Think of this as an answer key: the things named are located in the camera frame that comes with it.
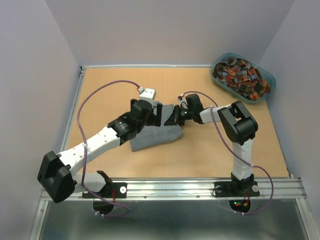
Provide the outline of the grey long sleeve shirt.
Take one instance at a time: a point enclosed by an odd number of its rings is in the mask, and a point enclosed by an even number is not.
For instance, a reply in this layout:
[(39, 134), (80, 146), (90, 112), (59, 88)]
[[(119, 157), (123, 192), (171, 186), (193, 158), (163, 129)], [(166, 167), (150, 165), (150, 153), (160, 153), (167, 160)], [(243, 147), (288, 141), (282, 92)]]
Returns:
[(144, 150), (153, 146), (173, 142), (183, 136), (179, 125), (164, 125), (174, 111), (174, 105), (163, 105), (161, 126), (145, 126), (135, 138), (130, 140), (132, 152)]

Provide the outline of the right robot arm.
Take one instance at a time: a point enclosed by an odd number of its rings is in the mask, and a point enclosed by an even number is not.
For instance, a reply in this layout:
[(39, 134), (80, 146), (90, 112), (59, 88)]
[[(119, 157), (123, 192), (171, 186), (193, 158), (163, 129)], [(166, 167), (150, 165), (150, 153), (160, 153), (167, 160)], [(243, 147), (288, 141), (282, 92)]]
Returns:
[(241, 101), (222, 107), (204, 108), (200, 97), (189, 94), (179, 97), (186, 107), (176, 105), (173, 113), (164, 122), (166, 126), (183, 126), (185, 121), (198, 124), (222, 123), (226, 136), (232, 143), (233, 168), (230, 181), (214, 182), (213, 195), (217, 198), (258, 197), (258, 183), (252, 170), (252, 144), (258, 130), (254, 117)]

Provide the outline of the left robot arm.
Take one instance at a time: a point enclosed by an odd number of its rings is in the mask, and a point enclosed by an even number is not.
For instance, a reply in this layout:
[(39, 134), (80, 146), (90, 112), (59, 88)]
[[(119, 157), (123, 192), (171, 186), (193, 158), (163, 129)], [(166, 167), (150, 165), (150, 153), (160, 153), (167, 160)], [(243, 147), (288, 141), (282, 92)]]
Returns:
[(132, 140), (145, 126), (159, 127), (163, 105), (145, 100), (131, 100), (130, 111), (111, 121), (83, 143), (60, 153), (50, 151), (42, 159), (37, 180), (54, 203), (60, 203), (85, 187), (85, 179), (75, 178), (86, 171), (87, 163), (103, 153)]

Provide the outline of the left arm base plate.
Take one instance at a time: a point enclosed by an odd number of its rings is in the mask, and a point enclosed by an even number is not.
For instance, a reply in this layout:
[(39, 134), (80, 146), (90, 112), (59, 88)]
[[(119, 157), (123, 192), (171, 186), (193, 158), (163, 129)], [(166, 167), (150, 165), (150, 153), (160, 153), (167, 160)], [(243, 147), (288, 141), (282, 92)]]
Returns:
[(102, 198), (112, 199), (125, 199), (127, 197), (127, 183), (126, 182), (113, 182), (113, 183), (88, 183), (86, 185), (89, 190)]

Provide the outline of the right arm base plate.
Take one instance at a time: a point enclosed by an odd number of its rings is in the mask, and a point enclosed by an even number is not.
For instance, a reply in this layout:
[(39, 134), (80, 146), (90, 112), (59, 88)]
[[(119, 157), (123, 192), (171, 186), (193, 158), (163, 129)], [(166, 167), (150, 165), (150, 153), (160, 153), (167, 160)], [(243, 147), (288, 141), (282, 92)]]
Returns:
[(259, 197), (259, 189), (254, 190), (253, 186), (257, 186), (256, 181), (250, 183), (239, 183), (237, 181), (215, 181), (214, 183), (215, 196), (217, 198), (241, 198), (248, 196)]

